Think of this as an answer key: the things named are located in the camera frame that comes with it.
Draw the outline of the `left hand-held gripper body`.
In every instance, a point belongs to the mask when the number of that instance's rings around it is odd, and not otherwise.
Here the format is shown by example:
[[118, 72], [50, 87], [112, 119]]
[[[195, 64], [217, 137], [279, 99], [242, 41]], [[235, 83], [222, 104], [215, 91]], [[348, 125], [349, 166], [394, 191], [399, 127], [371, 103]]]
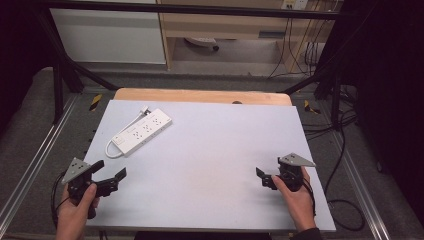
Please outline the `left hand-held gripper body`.
[[93, 166], [74, 158], [62, 179], [62, 184], [67, 186], [68, 197], [74, 204], [79, 204], [86, 190], [94, 185], [92, 174]]

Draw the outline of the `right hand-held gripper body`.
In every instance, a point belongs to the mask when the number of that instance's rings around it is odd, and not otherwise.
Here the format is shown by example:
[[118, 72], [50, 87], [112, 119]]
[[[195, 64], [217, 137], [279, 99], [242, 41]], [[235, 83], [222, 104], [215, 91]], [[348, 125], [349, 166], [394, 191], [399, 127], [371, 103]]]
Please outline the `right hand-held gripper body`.
[[292, 192], [298, 191], [303, 185], [303, 172], [301, 167], [315, 167], [316, 164], [295, 153], [279, 157], [283, 165], [279, 167], [280, 178]]

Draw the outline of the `person's right hand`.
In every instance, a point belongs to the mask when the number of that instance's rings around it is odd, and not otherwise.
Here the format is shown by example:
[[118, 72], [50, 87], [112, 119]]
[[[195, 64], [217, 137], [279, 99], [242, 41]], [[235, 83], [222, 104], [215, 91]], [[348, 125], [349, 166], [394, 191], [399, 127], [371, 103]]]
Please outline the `person's right hand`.
[[292, 192], [279, 177], [273, 176], [272, 180], [286, 202], [297, 231], [315, 228], [313, 200], [306, 185], [303, 184], [298, 191]]

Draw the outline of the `person's left hand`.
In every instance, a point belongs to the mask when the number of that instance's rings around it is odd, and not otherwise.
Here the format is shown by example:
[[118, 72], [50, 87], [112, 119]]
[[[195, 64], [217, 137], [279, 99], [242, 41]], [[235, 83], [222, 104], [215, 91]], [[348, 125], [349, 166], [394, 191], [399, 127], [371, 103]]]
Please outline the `person's left hand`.
[[74, 204], [69, 199], [67, 187], [64, 187], [63, 203], [58, 211], [55, 240], [84, 240], [89, 207], [96, 208], [99, 204], [99, 199], [95, 197], [96, 191], [97, 185], [91, 184], [85, 191], [82, 200]]

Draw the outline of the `white power strip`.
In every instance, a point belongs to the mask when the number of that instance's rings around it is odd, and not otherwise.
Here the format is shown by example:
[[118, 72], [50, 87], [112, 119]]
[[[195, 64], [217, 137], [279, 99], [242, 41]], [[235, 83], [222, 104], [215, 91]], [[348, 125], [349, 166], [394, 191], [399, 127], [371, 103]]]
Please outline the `white power strip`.
[[116, 134], [111, 142], [124, 156], [129, 156], [171, 125], [172, 119], [155, 109]]

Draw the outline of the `white cabinet panel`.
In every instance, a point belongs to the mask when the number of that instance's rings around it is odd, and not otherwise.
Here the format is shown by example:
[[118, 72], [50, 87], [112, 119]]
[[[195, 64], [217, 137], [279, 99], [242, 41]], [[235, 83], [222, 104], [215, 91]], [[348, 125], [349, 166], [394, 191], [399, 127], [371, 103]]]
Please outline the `white cabinet panel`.
[[153, 13], [52, 9], [67, 54], [78, 62], [166, 62]]

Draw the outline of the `white device under desk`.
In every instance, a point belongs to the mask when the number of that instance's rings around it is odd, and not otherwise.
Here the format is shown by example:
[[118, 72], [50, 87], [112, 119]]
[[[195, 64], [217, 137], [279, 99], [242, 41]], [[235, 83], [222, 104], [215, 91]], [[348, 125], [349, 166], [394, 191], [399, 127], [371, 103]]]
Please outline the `white device under desk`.
[[197, 46], [212, 48], [214, 51], [219, 50], [219, 46], [214, 38], [186, 38], [186, 41]]

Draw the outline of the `light wooden desk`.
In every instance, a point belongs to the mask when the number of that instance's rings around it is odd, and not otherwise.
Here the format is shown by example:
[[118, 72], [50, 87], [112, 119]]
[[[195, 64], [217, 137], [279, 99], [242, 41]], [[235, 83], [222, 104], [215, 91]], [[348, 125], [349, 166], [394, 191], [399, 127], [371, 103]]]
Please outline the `light wooden desk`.
[[[156, 0], [159, 4], [282, 9], [283, 0]], [[337, 12], [342, 0], [308, 0], [305, 11]], [[331, 20], [286, 19], [223, 15], [161, 13], [166, 40], [172, 38], [275, 40], [289, 72], [300, 69], [301, 52], [308, 42], [324, 43], [333, 27]]]

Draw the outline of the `aluminium floor rail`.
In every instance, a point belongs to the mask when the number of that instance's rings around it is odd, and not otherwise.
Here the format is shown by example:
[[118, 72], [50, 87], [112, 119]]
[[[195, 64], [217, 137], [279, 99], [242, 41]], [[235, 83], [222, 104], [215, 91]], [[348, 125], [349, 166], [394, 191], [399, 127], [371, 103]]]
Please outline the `aluminium floor rail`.
[[25, 170], [24, 174], [22, 175], [19, 183], [15, 187], [13, 193], [10, 195], [5, 206], [0, 211], [0, 238], [5, 235], [9, 225], [15, 217], [31, 185], [33, 184], [34, 179], [37, 177], [58, 136], [60, 135], [64, 125], [66, 124], [69, 116], [71, 115], [76, 102], [79, 99], [80, 94], [70, 95], [63, 108], [63, 115], [59, 118], [57, 123], [53, 124], [50, 127], [49, 132], [47, 133], [37, 152], [31, 159], [31, 162]]
[[355, 166], [349, 150], [346, 147], [346, 138], [343, 130], [343, 123], [339, 115], [336, 115], [335, 122], [332, 121], [331, 106], [325, 101], [319, 101], [318, 105], [322, 111], [325, 120], [334, 127], [331, 133], [336, 149], [340, 155], [338, 157], [339, 165], [343, 165], [347, 178], [353, 188], [353, 192], [357, 198], [362, 214], [369, 226], [375, 240], [391, 240], [390, 234], [382, 220], [375, 202], [365, 185], [365, 182]]

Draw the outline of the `white wall outlet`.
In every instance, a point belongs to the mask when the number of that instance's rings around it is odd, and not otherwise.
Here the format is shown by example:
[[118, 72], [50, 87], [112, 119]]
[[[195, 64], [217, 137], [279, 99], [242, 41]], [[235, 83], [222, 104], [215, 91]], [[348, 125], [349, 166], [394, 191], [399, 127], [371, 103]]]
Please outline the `white wall outlet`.
[[308, 0], [283, 0], [281, 8], [288, 10], [304, 10], [307, 3]]

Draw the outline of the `black metal frame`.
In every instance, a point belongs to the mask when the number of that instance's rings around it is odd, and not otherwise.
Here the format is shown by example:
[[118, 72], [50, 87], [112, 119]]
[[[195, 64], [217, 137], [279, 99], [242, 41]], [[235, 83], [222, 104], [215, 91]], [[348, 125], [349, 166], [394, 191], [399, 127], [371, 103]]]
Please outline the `black metal frame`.
[[116, 91], [118, 86], [107, 82], [72, 60], [63, 47], [62, 40], [53, 21], [47, 15], [50, 9], [115, 11], [115, 12], [146, 12], [166, 14], [192, 14], [192, 15], [223, 15], [243, 17], [268, 17], [286, 19], [315, 19], [338, 20], [349, 17], [349, 14], [340, 12], [318, 12], [305, 10], [273, 10], [246, 7], [201, 6], [201, 5], [175, 5], [175, 4], [150, 4], [150, 3], [125, 3], [104, 1], [79, 1], [79, 0], [35, 0], [31, 10], [40, 24], [41, 30], [53, 48], [53, 70], [55, 91], [55, 118], [57, 123], [63, 113], [62, 81], [68, 85], [72, 92], [81, 93], [84, 85], [77, 73], [88, 77], [108, 90]]

